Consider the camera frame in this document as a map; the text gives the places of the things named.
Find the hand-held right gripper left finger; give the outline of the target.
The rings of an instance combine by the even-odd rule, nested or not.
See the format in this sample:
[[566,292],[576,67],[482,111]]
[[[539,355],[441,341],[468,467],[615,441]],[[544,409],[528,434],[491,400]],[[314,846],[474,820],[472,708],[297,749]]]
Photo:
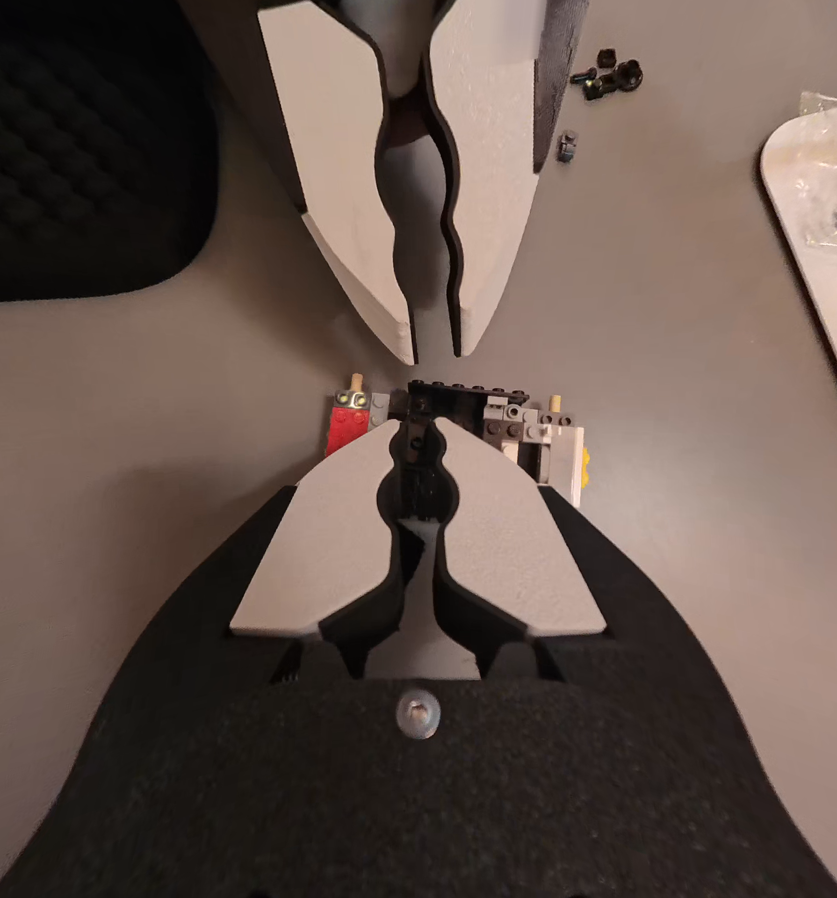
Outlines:
[[363,678],[405,605],[401,426],[387,421],[300,480],[233,614],[233,635],[322,640]]

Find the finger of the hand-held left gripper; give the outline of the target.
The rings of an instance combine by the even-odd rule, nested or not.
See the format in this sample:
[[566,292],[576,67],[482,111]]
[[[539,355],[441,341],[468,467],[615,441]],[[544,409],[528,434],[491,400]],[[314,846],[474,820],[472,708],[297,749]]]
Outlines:
[[445,2],[422,54],[432,134],[445,163],[442,231],[454,351],[471,354],[514,266],[539,175],[536,62],[545,2]]
[[303,195],[301,217],[353,307],[405,365],[417,350],[393,264],[395,229],[377,161],[390,101],[382,53],[322,2],[283,2],[257,19]]

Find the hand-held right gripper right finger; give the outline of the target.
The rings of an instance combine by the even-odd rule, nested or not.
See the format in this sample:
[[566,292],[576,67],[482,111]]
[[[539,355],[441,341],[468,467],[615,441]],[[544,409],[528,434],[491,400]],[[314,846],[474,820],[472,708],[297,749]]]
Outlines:
[[604,612],[544,490],[487,443],[433,420],[435,471],[447,486],[435,541],[435,622],[486,678],[504,646],[539,667],[549,640],[599,638]]

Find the toy brick car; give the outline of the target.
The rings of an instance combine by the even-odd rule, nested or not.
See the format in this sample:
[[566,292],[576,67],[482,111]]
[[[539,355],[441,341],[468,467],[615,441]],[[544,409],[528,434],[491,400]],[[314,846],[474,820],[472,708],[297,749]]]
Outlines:
[[443,476],[434,469],[435,452],[426,439],[428,424],[437,418],[480,438],[537,485],[553,488],[570,505],[580,507],[590,456],[584,430],[562,413],[556,395],[549,397],[547,407],[538,409],[523,391],[413,380],[391,393],[367,392],[362,376],[354,375],[350,386],[333,396],[324,455],[389,420],[398,421],[407,433],[401,516],[427,521],[437,517],[445,503]]

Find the grey desk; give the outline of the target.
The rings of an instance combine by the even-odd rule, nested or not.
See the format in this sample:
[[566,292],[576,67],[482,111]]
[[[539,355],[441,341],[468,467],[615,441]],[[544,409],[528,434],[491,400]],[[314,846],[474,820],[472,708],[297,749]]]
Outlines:
[[333,385],[557,391],[586,428],[583,513],[690,624],[837,877],[837,377],[758,157],[837,96],[837,2],[592,2],[633,94],[566,94],[478,349],[452,355],[434,145],[386,158],[409,370],[354,313],[223,93],[215,226],[127,297],[0,304],[0,877],[143,627],[321,454]]

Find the black round connector piece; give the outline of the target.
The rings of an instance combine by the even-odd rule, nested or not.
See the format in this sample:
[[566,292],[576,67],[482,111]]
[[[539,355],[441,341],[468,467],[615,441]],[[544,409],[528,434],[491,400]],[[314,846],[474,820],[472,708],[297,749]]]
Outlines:
[[644,73],[637,59],[617,63],[609,69],[596,66],[571,73],[569,83],[581,88],[584,99],[596,101],[617,93],[632,93],[642,84]]

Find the black quilted pad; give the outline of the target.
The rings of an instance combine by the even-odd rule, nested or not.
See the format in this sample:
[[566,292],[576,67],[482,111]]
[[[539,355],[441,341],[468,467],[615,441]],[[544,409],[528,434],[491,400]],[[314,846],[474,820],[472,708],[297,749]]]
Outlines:
[[0,303],[134,292],[196,258],[210,88],[178,2],[0,1]]

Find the white rounded tray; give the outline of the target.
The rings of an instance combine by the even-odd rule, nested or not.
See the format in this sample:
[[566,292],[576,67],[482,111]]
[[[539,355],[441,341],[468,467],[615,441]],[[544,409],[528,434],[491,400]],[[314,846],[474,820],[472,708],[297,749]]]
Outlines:
[[837,377],[837,259],[807,246],[802,236],[791,164],[797,117],[798,111],[767,138],[761,148],[759,174]]

